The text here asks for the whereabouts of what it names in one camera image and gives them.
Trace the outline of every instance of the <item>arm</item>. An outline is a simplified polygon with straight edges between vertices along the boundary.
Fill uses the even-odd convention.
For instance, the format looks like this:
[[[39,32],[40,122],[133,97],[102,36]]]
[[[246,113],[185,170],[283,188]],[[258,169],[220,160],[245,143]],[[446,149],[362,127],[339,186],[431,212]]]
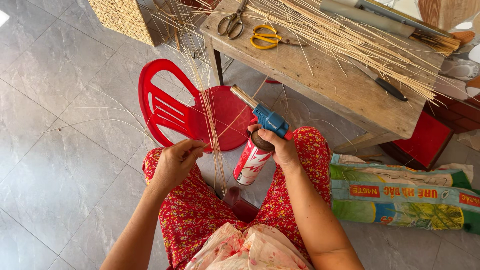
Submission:
[[[249,130],[258,129],[250,126]],[[274,160],[285,174],[293,214],[316,269],[364,269],[340,222],[313,187],[297,155],[294,141],[260,130],[259,136],[275,146]]]
[[[187,177],[197,158],[203,156],[204,146],[202,142],[183,140],[163,149],[152,181],[101,270],[148,268],[162,202]]]

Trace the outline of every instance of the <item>yellow-handled scissors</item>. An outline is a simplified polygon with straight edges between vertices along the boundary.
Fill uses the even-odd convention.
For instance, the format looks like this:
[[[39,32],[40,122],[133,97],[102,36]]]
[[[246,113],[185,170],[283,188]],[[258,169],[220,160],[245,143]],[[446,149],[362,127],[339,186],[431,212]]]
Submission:
[[[257,30],[262,29],[262,28],[266,28],[266,29],[272,31],[273,34],[257,33]],[[283,38],[283,37],[277,35],[277,33],[278,32],[271,26],[259,25],[259,26],[255,27],[255,29],[253,30],[253,36],[250,38],[250,43],[257,49],[271,49],[271,48],[275,48],[279,44],[287,44],[287,45],[294,45],[294,46],[306,46],[305,44],[301,44],[301,43],[299,43],[299,42],[297,42],[293,39]],[[259,39],[259,40],[266,41],[268,43],[272,43],[272,45],[267,45],[267,46],[257,45],[254,42],[255,39]]]

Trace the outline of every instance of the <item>cardboard tube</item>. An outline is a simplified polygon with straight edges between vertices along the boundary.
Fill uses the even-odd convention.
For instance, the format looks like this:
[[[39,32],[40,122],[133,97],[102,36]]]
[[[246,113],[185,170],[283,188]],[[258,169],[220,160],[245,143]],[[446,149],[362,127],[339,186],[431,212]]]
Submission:
[[[367,11],[349,7],[333,0],[323,0],[320,10],[336,13],[348,19],[371,25],[375,28],[397,34],[402,37],[409,37],[413,34],[413,32],[415,32],[414,27],[401,24],[386,17],[378,16]]]

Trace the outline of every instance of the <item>metal scissors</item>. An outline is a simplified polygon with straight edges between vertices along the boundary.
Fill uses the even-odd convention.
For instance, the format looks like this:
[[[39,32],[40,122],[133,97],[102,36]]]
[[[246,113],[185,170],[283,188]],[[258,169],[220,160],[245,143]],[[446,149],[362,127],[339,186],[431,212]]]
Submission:
[[[266,28],[266,29],[272,31],[274,34],[260,34],[260,33],[257,33],[257,30],[262,29],[262,28]],[[272,43],[272,45],[259,46],[259,45],[255,44],[255,42],[254,42],[255,39],[259,39],[259,40],[266,41],[268,43]],[[297,42],[293,39],[283,38],[283,37],[277,35],[277,31],[273,27],[268,26],[268,25],[259,25],[259,26],[255,27],[255,29],[253,30],[253,36],[250,38],[250,43],[257,49],[271,49],[271,48],[275,48],[279,44],[287,44],[287,45],[294,45],[294,46],[306,46],[306,44],[301,44],[301,43],[299,43],[299,42]]]
[[[243,0],[235,13],[223,18],[218,23],[218,28],[216,29],[216,31],[219,35],[221,36],[227,35],[229,39],[236,39],[241,35],[241,33],[243,32],[243,22],[241,20],[241,13],[246,5],[247,5],[247,0]],[[225,29],[225,32],[220,33],[220,26],[225,21],[228,21],[227,28]],[[240,33],[238,33],[238,35],[234,37],[230,37],[230,34],[233,33],[233,30],[237,28],[238,25],[241,25]]]

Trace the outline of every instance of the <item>person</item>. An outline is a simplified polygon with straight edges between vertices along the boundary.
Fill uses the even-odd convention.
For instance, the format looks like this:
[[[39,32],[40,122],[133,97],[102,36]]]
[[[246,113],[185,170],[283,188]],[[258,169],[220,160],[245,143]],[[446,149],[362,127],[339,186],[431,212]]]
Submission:
[[[208,189],[195,163],[205,143],[157,148],[144,160],[147,188],[101,270],[147,269],[157,215],[169,269],[364,269],[330,209],[330,150],[320,132],[302,127],[291,141],[258,134],[275,146],[276,171],[254,221],[237,220]]]

